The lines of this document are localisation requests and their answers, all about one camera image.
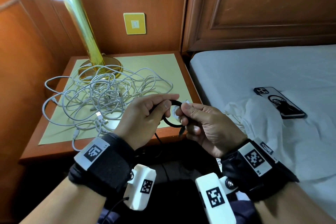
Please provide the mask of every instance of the smartphone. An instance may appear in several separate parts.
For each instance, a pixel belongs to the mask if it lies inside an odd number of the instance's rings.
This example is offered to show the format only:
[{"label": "smartphone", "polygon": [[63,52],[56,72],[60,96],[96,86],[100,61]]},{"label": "smartphone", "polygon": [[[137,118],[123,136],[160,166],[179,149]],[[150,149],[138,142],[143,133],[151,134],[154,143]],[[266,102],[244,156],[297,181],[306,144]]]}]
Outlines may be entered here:
[{"label": "smartphone", "polygon": [[294,105],[291,101],[288,100],[288,98],[286,98],[273,87],[258,87],[254,88],[253,91],[259,96],[268,99],[274,105],[274,107],[279,110],[283,119],[306,117],[304,111]]}]

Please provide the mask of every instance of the tangled white cables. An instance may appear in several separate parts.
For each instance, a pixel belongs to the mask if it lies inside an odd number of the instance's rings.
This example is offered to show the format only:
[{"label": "tangled white cables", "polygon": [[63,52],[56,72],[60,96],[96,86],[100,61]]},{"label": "tangled white cables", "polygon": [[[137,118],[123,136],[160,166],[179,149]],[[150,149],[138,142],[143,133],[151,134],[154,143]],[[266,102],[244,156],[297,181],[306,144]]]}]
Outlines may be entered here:
[{"label": "tangled white cables", "polygon": [[[76,76],[74,77],[57,76],[48,79],[44,83],[47,89],[56,94],[44,102],[42,113],[49,122],[55,125],[76,127],[72,138],[72,147],[76,151],[80,151],[76,149],[74,145],[74,141],[80,130],[96,129],[97,136],[101,133],[107,133],[108,131],[112,132],[114,129],[107,126],[108,121],[120,120],[125,108],[134,98],[149,93],[168,93],[173,89],[172,82],[164,80],[152,69],[142,68],[133,72],[124,67],[120,67],[123,70],[122,72],[118,72],[111,67],[119,66],[91,66],[79,75],[76,73]],[[92,78],[81,79],[82,74],[90,69],[96,69],[95,76]],[[139,72],[142,70],[149,70],[152,74],[143,77],[139,75]],[[121,73],[121,78],[116,78],[117,73]],[[48,82],[57,78],[69,78],[68,80],[72,80],[72,83],[66,86],[64,91],[58,92],[48,86]],[[159,81],[162,81],[169,86],[169,89],[166,92],[159,92],[156,90],[155,85]],[[49,101],[53,101],[58,106],[62,107],[65,115],[72,120],[72,124],[56,123],[49,118],[45,113],[45,107]],[[120,115],[111,115],[114,112],[120,113]]]}]

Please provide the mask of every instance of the lamp stem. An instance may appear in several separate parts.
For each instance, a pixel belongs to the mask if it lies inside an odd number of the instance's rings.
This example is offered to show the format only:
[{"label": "lamp stem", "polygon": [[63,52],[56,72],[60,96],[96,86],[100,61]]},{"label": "lamp stem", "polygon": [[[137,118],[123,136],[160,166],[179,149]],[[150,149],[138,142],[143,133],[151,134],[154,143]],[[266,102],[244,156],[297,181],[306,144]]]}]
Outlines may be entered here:
[{"label": "lamp stem", "polygon": [[91,25],[83,8],[82,0],[64,0],[75,27],[82,39],[87,55],[93,66],[105,65],[101,52],[95,41]]}]

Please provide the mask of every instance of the mattress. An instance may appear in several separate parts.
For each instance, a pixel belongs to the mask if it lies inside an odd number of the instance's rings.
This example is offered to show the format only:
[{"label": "mattress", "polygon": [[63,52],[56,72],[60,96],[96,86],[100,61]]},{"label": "mattress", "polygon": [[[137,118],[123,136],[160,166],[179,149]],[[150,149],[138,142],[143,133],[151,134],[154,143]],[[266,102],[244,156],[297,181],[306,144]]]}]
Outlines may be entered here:
[{"label": "mattress", "polygon": [[336,45],[207,51],[195,54],[190,74],[204,104],[223,110],[255,93],[336,86]]},{"label": "mattress", "polygon": [[[249,138],[262,139],[336,219],[336,45],[200,52],[190,67],[203,103],[228,115]],[[307,118],[282,120],[253,91],[266,86]]]}]

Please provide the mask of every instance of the lamp base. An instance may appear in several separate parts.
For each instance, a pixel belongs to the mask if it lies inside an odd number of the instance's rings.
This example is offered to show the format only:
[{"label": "lamp base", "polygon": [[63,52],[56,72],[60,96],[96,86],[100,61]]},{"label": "lamp base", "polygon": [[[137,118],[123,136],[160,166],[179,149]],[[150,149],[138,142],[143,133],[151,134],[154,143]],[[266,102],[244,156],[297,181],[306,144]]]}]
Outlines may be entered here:
[{"label": "lamp base", "polygon": [[[112,58],[112,57],[107,57],[107,56],[103,56],[103,60],[104,60],[104,63],[106,66],[111,66],[110,68],[111,69],[114,69],[118,72],[122,72],[122,68],[121,67],[113,67],[114,66],[121,66],[121,63],[119,60],[115,59],[115,58]],[[85,61],[82,65],[82,68],[81,69],[78,69],[78,75],[80,75],[84,70],[88,69],[89,67],[91,67],[91,62],[90,60],[88,61]],[[96,75],[96,70],[94,69],[90,69],[88,71],[86,71],[85,73],[83,73],[80,78],[85,80],[85,78],[89,77],[92,78],[92,76],[95,76]],[[119,77],[120,76],[120,73],[116,73],[115,74],[115,77]]]}]

